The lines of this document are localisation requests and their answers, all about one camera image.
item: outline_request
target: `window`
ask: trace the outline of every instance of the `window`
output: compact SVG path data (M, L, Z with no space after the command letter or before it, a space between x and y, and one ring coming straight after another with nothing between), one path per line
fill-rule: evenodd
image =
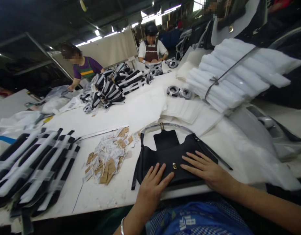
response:
M203 6L201 4L205 4L205 2L206 0L194 0L193 12L202 9Z

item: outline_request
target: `white shirt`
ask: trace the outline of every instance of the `white shirt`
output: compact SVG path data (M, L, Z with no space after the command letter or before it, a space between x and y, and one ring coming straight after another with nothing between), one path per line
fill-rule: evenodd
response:
M158 58L159 57L159 54L161 55L164 55L168 50L166 49L166 47L163 45L163 43L158 40L157 42L157 54L158 54ZM144 41L141 41L140 43L140 48L138 50L138 57L142 57L142 58L145 58L145 55L146 55L146 44Z

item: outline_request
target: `ceiling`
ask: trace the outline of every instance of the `ceiling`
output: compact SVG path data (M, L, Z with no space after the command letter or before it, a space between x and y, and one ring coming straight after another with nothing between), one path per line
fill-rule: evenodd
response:
M0 0L0 42L29 32L39 43L56 46L63 41L83 42L119 30L141 19L140 11L152 0ZM178 0L155 0L173 6Z

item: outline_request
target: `bracelet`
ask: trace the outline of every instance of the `bracelet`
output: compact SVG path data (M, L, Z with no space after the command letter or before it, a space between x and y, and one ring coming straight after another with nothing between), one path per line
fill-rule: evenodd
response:
M124 220L124 218L121 220L121 235L124 235L124 231L123 231L123 220Z

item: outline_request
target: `black leather handbag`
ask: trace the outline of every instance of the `black leather handbag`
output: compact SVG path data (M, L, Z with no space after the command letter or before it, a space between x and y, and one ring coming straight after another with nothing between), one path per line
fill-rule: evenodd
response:
M154 140L157 150L151 150L149 147L144 146L144 134L145 131L154 128L161 127L161 133L154 135ZM180 144L176 136L175 130L166 131L164 126L174 126L190 132L186 136L184 143ZM136 179L141 184L145 175L151 166L155 167L157 163L166 164L166 169L163 173L162 179L164 179L170 172L174 171L174 177L170 182L169 186L175 186L180 184L186 184L189 182L202 180L196 175L182 169L181 164L191 166L187 161L182 159L182 155L186 156L186 152L194 153L199 151L209 157L212 161L218 164L220 158L208 145L200 140L192 131L186 127L176 125L173 123L160 123L158 125L146 127L141 132L141 145L142 149L138 158L134 178L131 190L135 189Z

